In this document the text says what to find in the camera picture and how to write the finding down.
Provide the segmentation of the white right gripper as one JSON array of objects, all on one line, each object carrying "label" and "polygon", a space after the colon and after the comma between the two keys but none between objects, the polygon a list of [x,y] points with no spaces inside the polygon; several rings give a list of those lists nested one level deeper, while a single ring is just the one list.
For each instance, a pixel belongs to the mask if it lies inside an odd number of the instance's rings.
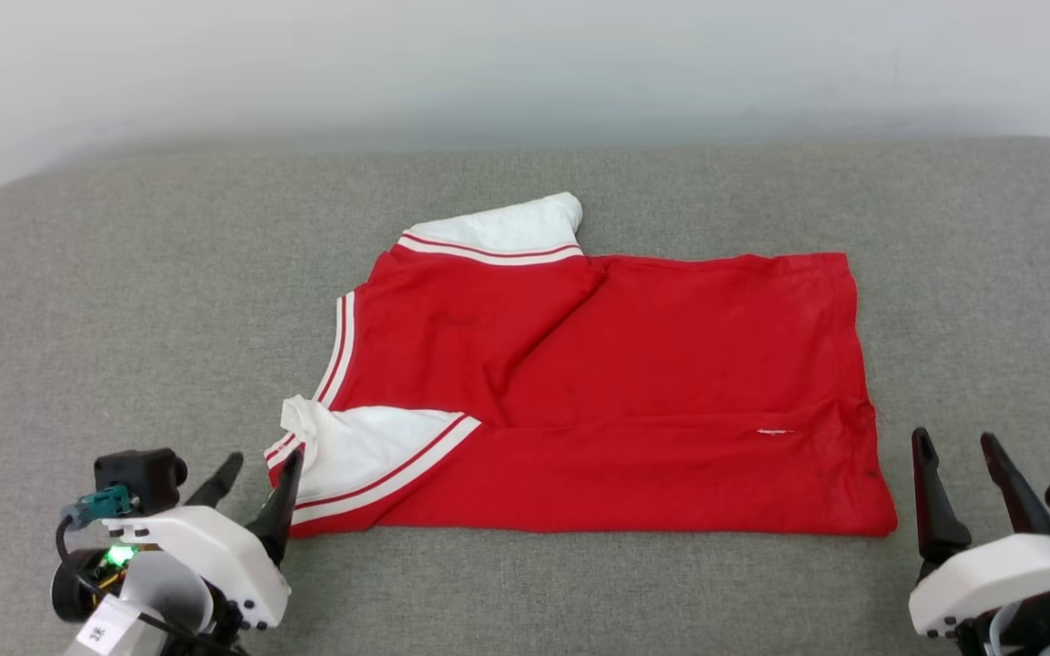
[{"label": "white right gripper", "polygon": [[944,636],[948,619],[974,619],[1050,593],[1050,536],[1045,536],[1050,535],[1050,512],[998,436],[983,433],[981,451],[1015,535],[972,549],[971,532],[957,519],[939,477],[939,456],[925,427],[912,432],[911,451],[918,553],[924,564],[944,564],[910,594],[915,630]]}]

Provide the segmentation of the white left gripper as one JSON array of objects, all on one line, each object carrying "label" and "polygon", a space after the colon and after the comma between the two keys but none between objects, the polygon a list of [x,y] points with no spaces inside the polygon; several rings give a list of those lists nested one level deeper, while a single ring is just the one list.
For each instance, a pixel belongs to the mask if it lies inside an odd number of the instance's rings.
[{"label": "white left gripper", "polygon": [[242,473],[244,456],[225,458],[184,507],[148,519],[103,519],[108,530],[121,530],[129,544],[153,544],[229,600],[251,601],[246,619],[251,627],[274,630],[284,621],[291,589],[279,566],[288,547],[293,512],[303,477],[304,449],[299,447],[281,465],[274,489],[255,519],[239,526],[216,509]]}]

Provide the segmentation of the red and white t-shirt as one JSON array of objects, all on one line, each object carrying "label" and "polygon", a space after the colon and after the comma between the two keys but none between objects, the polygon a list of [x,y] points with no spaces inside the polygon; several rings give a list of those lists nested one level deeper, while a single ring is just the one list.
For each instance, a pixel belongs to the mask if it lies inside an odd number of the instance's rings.
[{"label": "red and white t-shirt", "polygon": [[569,192],[421,221],[335,302],[296,536],[374,527],[884,537],[842,252],[584,253]]}]

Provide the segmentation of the white paper label tag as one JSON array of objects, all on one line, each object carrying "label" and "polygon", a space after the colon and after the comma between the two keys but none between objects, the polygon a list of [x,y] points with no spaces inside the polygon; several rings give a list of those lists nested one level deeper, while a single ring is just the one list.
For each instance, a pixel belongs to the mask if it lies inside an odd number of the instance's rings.
[{"label": "white paper label tag", "polygon": [[135,639],[140,610],[125,600],[108,595],[79,628],[74,647],[93,656],[119,656],[119,648],[128,638]]}]

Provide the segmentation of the grey fabric sofa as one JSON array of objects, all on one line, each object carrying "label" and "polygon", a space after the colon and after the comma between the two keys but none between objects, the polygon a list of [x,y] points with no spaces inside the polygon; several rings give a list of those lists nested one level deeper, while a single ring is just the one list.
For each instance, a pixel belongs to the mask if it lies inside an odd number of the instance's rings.
[{"label": "grey fabric sofa", "polygon": [[910,433],[959,519],[1008,532],[978,440],[1050,482],[1050,137],[354,155],[149,155],[0,189],[0,656],[52,656],[59,511],[97,456],[232,451],[251,519],[332,303],[399,232],[569,191],[595,253],[843,251],[888,539],[374,530],[295,541],[254,656],[952,656],[915,634]]}]

